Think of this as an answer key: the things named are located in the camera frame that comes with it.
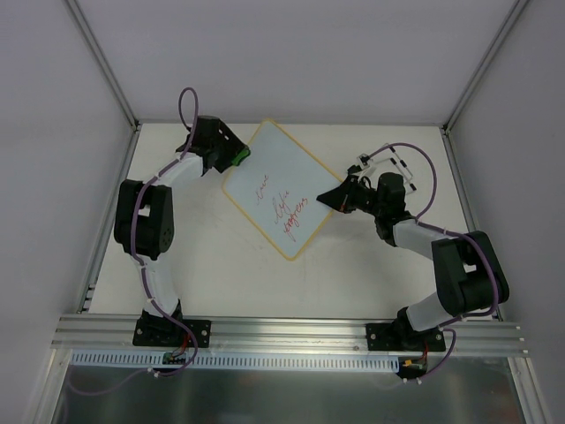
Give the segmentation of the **green whiteboard eraser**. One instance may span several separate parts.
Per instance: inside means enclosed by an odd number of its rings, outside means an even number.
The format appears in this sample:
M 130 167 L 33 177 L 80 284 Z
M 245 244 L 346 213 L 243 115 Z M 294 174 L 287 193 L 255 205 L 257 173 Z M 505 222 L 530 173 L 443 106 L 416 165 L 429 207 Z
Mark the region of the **green whiteboard eraser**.
M 231 160 L 233 166 L 239 166 L 251 154 L 249 148 L 242 148 Z

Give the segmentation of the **yellow framed whiteboard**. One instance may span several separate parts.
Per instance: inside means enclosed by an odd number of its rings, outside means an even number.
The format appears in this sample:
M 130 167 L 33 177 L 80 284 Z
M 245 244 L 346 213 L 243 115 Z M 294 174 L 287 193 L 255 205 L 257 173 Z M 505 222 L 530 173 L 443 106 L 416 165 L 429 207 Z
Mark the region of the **yellow framed whiteboard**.
M 251 154 L 230 169 L 222 191 L 282 257 L 294 261 L 332 214 L 317 197 L 342 180 L 273 120 L 260 123 L 248 147 Z

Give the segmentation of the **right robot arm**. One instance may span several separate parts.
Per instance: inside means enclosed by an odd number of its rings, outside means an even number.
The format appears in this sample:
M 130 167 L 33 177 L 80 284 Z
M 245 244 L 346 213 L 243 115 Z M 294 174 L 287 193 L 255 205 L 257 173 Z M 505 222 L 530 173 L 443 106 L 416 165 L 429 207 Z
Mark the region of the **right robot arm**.
M 386 172 L 376 186 L 350 175 L 317 200 L 343 214 L 360 210 L 372 216 L 381 240 L 433 263 L 434 292 L 399 310 L 389 324 L 366 325 L 368 349 L 440 352 L 445 325 L 493 314 L 509 299 L 509 285 L 486 233 L 460 234 L 423 223 L 407 210 L 405 197 L 403 177 Z

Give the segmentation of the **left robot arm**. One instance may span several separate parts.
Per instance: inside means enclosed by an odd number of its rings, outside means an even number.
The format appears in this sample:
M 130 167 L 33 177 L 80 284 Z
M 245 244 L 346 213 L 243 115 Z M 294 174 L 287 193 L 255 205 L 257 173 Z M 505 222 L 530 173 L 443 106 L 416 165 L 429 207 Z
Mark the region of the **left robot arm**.
M 145 181 L 120 184 L 113 236 L 135 264 L 146 295 L 134 345 L 192 343 L 168 261 L 175 236 L 174 193 L 210 170 L 222 173 L 238 166 L 249 155 L 250 149 L 220 118 L 199 116 L 169 163 Z

